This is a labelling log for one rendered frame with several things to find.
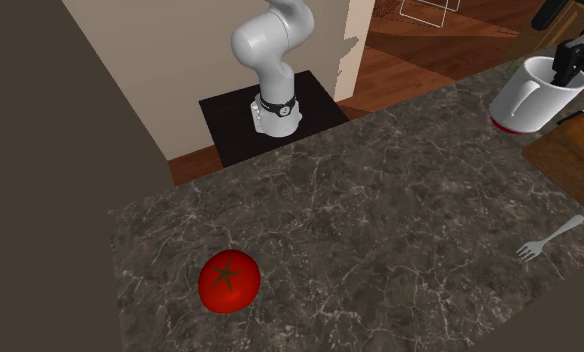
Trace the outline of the black robot stand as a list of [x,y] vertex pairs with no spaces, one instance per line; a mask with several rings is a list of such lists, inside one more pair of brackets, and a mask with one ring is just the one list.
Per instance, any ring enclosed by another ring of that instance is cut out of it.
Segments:
[[302,119],[290,136],[274,138],[258,133],[250,112],[259,87],[245,87],[199,102],[223,166],[255,156],[328,130],[348,121],[317,78],[306,70],[295,75],[295,92]]

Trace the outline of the white fork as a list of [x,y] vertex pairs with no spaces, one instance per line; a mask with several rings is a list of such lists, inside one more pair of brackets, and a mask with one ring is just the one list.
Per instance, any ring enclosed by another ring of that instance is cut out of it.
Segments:
[[547,236],[542,240],[537,241],[530,241],[523,244],[517,251],[516,255],[518,258],[523,262],[528,262],[537,256],[539,256],[542,251],[543,247],[553,240],[554,238],[558,237],[559,235],[577,227],[578,225],[584,222],[583,215],[575,215],[570,218],[567,222],[565,222],[562,226],[560,226],[557,230],[555,230],[552,234]]

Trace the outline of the red tomato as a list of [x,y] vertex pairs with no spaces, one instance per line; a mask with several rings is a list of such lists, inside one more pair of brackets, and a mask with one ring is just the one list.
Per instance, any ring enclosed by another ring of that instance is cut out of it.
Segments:
[[202,267],[198,293],[208,310],[228,314],[250,305],[260,285],[257,262],[240,250],[227,249],[212,256]]

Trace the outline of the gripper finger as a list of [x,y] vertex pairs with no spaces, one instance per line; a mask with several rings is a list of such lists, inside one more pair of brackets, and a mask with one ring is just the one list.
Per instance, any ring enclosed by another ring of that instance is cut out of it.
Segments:
[[547,29],[569,0],[545,0],[531,20],[533,29]]
[[584,31],[576,39],[562,41],[556,49],[552,69],[555,71],[552,84],[565,87],[584,65]]

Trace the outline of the white mug with red base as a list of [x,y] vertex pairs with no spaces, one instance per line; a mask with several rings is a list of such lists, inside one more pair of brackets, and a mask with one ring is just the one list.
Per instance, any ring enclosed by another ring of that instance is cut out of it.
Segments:
[[519,66],[489,106],[498,126],[515,133],[537,132],[584,90],[582,71],[566,86],[552,84],[553,61],[533,56]]

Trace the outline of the brown wooden board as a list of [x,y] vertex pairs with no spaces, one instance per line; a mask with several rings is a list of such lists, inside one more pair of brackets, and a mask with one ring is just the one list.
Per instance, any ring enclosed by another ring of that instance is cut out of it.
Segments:
[[522,156],[584,207],[584,113],[523,148]]

